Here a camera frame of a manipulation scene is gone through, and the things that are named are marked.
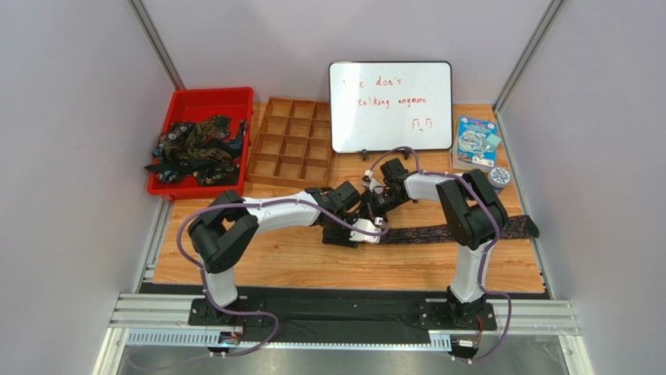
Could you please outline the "dark paisley tie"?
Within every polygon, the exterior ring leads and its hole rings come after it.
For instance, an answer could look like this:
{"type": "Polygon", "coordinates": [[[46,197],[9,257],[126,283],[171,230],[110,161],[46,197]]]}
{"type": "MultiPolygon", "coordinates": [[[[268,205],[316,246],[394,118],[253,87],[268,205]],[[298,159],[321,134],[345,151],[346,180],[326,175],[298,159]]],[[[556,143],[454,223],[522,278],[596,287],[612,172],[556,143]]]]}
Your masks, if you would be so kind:
{"type": "MultiPolygon", "coordinates": [[[[501,239],[530,239],[540,236],[539,228],[528,215],[511,216],[501,230],[501,239]]],[[[427,245],[434,243],[454,243],[447,224],[429,227],[407,227],[391,229],[381,237],[380,245],[427,245]]]]}

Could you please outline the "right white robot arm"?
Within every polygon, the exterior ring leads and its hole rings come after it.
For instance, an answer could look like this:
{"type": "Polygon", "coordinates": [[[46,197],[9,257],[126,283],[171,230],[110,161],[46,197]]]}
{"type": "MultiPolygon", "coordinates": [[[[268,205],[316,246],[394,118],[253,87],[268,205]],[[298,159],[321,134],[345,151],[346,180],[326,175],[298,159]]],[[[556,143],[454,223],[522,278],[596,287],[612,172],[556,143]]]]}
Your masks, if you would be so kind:
{"type": "Polygon", "coordinates": [[[397,228],[378,238],[382,245],[457,244],[456,269],[444,302],[436,305],[445,325],[457,329],[495,329],[494,310],[485,287],[489,257],[510,218],[495,188],[481,170],[466,173],[408,171],[398,159],[381,166],[382,181],[372,170],[362,178],[365,189],[360,216],[379,223],[408,201],[439,202],[445,223],[397,228]]]}

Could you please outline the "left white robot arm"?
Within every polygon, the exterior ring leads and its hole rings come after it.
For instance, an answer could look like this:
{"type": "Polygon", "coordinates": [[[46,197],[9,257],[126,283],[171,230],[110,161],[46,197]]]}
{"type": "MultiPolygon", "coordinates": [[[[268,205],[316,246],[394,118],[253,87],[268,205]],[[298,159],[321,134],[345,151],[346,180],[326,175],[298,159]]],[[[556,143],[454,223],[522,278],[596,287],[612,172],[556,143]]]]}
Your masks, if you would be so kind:
{"type": "Polygon", "coordinates": [[[327,237],[348,241],[353,231],[352,210],[361,200],[361,193],[349,182],[275,198],[222,193],[180,231],[189,236],[197,255],[209,314],[222,322],[245,318],[233,307],[238,299],[234,267],[256,235],[319,226],[327,237]]]}

